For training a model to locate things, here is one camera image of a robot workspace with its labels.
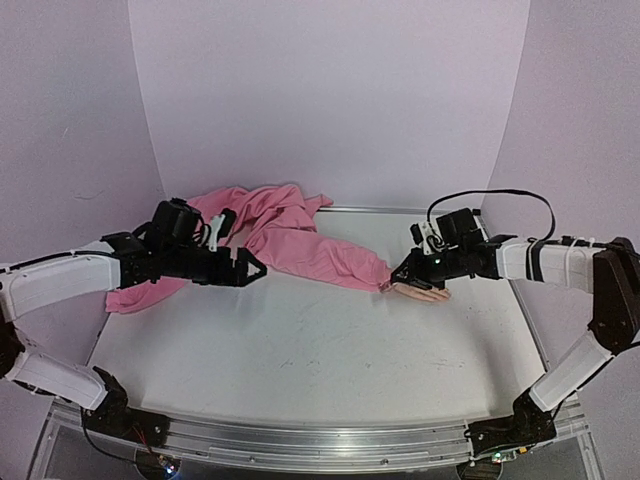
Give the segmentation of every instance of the crumpled pink cloth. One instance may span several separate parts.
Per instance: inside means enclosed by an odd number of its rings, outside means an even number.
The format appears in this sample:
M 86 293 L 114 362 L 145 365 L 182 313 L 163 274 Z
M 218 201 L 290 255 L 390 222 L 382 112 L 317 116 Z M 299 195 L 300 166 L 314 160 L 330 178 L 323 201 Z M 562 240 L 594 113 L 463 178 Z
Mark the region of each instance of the crumpled pink cloth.
M 324 195 L 305 199 L 295 185 L 253 191 L 223 188 L 189 201 L 207 222 L 224 208 L 235 211 L 238 217 L 229 239 L 250 226 L 244 246 L 268 267 L 342 287 L 380 291 L 391 276 L 391 269 L 383 260 L 364 247 L 317 232 L 313 216 L 320 207 L 332 203 Z M 186 284 L 186 280 L 163 277 L 155 284 L 146 282 L 116 290 L 107 295 L 106 309 L 138 312 Z

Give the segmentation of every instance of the white table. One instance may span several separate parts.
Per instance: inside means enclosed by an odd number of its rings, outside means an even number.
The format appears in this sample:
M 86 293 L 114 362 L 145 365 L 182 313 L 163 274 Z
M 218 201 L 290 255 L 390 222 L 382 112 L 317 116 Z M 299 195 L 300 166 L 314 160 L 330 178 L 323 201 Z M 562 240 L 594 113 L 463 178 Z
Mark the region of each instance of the white table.
M 398 265 L 420 217 L 321 212 L 319 231 Z M 91 364 L 131 405 L 201 418 L 402 424 L 511 413 L 543 365 L 509 283 L 457 279 L 429 305 L 269 271 L 244 288 L 189 285 L 111 315 Z

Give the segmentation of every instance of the wall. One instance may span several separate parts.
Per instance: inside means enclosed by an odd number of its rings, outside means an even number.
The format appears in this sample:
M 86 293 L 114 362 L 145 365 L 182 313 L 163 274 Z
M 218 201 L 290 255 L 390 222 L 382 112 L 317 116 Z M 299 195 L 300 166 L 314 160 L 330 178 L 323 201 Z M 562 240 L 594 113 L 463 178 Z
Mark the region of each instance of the wall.
M 0 262 L 147 220 L 163 196 L 125 0 L 0 6 Z M 84 362 L 104 324 L 89 295 L 17 322 Z M 25 478 L 49 401 L 0 382 L 0 477 Z
M 165 190 L 295 181 L 342 205 L 419 207 L 486 187 L 528 8 L 131 0 Z
M 640 247 L 640 3 L 534 0 L 515 96 L 491 187 L 552 202 L 560 234 Z M 544 207 L 487 198 L 493 232 L 538 235 Z M 584 332 L 582 292 L 520 285 L 553 362 Z M 640 352 L 616 359 L 582 393 L 607 478 L 635 478 Z

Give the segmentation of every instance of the pink fabric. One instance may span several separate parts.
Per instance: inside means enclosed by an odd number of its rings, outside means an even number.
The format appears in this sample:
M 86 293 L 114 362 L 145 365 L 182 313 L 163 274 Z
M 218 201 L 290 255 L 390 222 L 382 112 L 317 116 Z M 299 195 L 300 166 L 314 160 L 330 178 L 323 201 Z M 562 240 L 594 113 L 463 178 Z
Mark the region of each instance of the pink fabric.
M 317 233 L 313 216 L 333 202 L 319 195 L 304 199 L 295 185 L 263 187 L 254 191 L 223 188 L 193 198 L 189 204 L 208 222 L 224 208 L 238 214 L 232 235 L 251 226 L 245 241 L 262 263 L 300 277 L 342 287 L 377 292 L 388 282 L 391 270 L 363 247 Z M 185 280 L 161 278 L 156 284 L 117 290 L 107 295 L 107 311 L 133 313 L 148 308 L 186 285 Z

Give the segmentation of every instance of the robotic arm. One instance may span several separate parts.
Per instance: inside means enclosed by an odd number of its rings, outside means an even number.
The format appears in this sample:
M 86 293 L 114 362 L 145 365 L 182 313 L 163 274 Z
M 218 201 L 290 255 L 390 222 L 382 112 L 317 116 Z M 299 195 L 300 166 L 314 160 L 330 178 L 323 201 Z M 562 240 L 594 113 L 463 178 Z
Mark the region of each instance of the robotic arm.
M 526 279 L 593 294 L 593 319 L 585 334 L 552 370 L 522 393 L 514 414 L 470 424 L 476 458 L 551 440 L 555 411 L 616 355 L 632 348 L 640 331 L 640 263 L 631 242 L 603 244 L 571 237 L 526 241 L 499 235 L 485 240 L 469 209 L 439 217 L 441 238 L 428 225 L 411 227 L 419 245 L 392 274 L 392 282 L 423 289 L 478 275 Z
M 266 267 L 247 249 L 239 248 L 234 260 L 229 248 L 218 246 L 234 221 L 235 213 L 224 210 L 206 224 L 198 210 L 173 199 L 161 202 L 153 220 L 133 233 L 107 235 L 83 250 L 0 267 L 0 378 L 77 403 L 95 412 L 94 418 L 111 421 L 125 411 L 131 414 L 126 392 L 113 376 L 54 358 L 13 322 L 77 295 L 155 283 L 162 276 L 244 287 L 265 276 Z M 251 275 L 250 265 L 257 270 Z M 124 431 L 131 422 L 120 423 Z M 152 430 L 150 442 L 158 443 L 154 437 Z

